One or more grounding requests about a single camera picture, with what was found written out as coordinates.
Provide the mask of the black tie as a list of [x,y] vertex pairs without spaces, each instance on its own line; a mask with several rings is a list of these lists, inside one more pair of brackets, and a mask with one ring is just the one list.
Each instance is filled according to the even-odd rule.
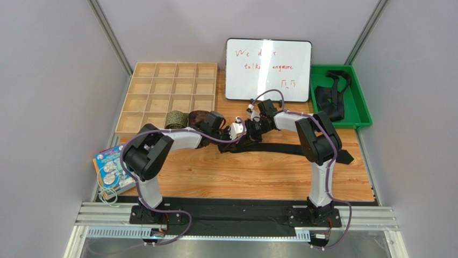
[[[262,143],[249,139],[242,139],[238,143],[218,145],[218,150],[221,153],[274,152],[304,156],[301,145]],[[353,156],[347,150],[338,151],[336,163],[350,164],[353,161]]]

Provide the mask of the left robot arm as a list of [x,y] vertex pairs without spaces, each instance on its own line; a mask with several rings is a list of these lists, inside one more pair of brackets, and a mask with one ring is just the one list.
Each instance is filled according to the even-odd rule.
[[120,154],[120,165],[134,179],[138,192],[138,208],[130,218],[131,224],[169,222],[168,216],[189,212],[162,210],[163,196],[159,189],[158,175],[170,152],[182,149],[199,149],[210,144],[228,147],[238,143],[245,135],[245,123],[237,118],[230,125],[222,126],[225,118],[216,111],[204,116],[193,114],[188,124],[180,128],[158,128],[146,124],[125,143]]

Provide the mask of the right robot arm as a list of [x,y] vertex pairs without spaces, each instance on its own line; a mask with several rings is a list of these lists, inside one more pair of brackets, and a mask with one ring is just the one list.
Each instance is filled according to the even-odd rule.
[[[245,122],[247,134],[241,140],[241,151],[273,152],[306,157],[311,165],[311,189],[307,198],[305,216],[310,224],[320,225],[332,218],[334,199],[332,197],[332,174],[342,142],[324,112],[315,114],[279,111],[271,100],[258,104],[254,111],[252,104]],[[262,135],[272,130],[296,132],[299,145],[263,143]]]

